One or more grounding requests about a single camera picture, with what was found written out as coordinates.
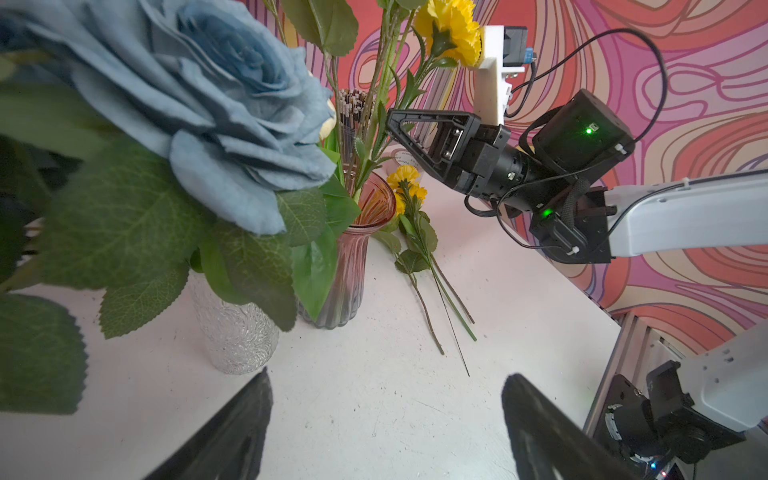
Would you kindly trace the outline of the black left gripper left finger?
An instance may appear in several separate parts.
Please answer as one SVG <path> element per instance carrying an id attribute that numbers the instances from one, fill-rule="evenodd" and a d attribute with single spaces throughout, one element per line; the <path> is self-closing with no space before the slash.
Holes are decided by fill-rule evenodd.
<path id="1" fill-rule="evenodd" d="M 263 369 L 148 477 L 257 478 L 272 407 L 272 386 Z"/>

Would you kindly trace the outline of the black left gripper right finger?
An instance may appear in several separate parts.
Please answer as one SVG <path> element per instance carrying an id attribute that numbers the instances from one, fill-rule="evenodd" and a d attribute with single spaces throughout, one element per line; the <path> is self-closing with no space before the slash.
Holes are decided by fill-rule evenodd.
<path id="1" fill-rule="evenodd" d="M 520 479 L 634 479 L 521 374 L 509 376 L 501 402 Z"/>

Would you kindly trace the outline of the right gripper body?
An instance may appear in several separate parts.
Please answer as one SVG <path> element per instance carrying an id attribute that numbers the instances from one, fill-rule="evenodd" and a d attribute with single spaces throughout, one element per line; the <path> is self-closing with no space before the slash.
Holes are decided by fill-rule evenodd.
<path id="1" fill-rule="evenodd" d="M 499 198 L 522 182 L 522 155 L 510 137 L 473 114 L 442 120 L 428 150 L 430 175 L 470 197 Z"/>

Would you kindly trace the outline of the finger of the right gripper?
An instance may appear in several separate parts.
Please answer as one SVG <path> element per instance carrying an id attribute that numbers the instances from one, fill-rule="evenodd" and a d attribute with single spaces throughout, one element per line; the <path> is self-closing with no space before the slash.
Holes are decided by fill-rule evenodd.
<path id="1" fill-rule="evenodd" d="M 456 185 L 452 170 L 456 150 L 456 138 L 453 134 L 434 140 L 429 150 L 425 150 L 408 135 L 402 136 L 398 141 L 428 175 L 446 186 Z"/>
<path id="2" fill-rule="evenodd" d="M 390 109 L 387 114 L 386 129 L 389 136 L 398 143 L 408 144 L 413 140 L 405 129 L 406 124 L 448 123 L 463 130 L 473 118 L 472 113 L 463 111 Z"/>

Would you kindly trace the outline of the yellow tulip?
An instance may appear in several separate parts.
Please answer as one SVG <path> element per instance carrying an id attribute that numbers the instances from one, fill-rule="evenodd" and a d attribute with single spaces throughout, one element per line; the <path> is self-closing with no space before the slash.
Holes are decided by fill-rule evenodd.
<path id="1" fill-rule="evenodd" d="M 461 348 L 461 345 L 460 345 L 460 342 L 458 340 L 458 336 L 457 336 L 457 333 L 456 333 L 456 330 L 455 330 L 455 326 L 454 326 L 454 322 L 453 322 L 453 317 L 452 317 L 451 312 L 449 311 L 449 308 L 448 308 L 447 295 L 444 293 L 443 288 L 440 286 L 440 282 L 437 280 L 437 278 L 433 277 L 433 280 L 435 282 L 436 289 L 438 291 L 438 294 L 439 294 L 440 299 L 441 299 L 441 303 L 442 303 L 443 308 L 445 310 L 445 314 L 446 314 L 446 317 L 447 317 L 447 321 L 448 321 L 448 324 L 449 324 L 451 335 L 453 337 L 453 342 L 454 342 L 454 345 L 455 345 L 456 350 L 458 352 L 458 355 L 459 355 L 459 358 L 461 360 L 462 366 L 463 366 L 463 368 L 465 370 L 465 373 L 466 373 L 467 377 L 471 378 L 471 374 L 470 374 L 470 371 L 469 371 L 469 368 L 468 368 L 465 356 L 463 354 L 463 351 L 462 351 L 462 348 Z"/>

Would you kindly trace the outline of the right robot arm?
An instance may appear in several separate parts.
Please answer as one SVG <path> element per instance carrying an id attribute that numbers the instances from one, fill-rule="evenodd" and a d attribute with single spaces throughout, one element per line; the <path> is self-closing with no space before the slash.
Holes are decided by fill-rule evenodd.
<path id="1" fill-rule="evenodd" d="M 487 203 L 484 218 L 531 216 L 534 248 L 563 264 L 690 248 L 763 245 L 767 174 L 750 170 L 658 185 L 607 188 L 601 178 L 634 151 L 628 127 L 578 92 L 534 121 L 517 146 L 509 130 L 459 111 L 390 110 L 390 137 L 432 178 Z"/>

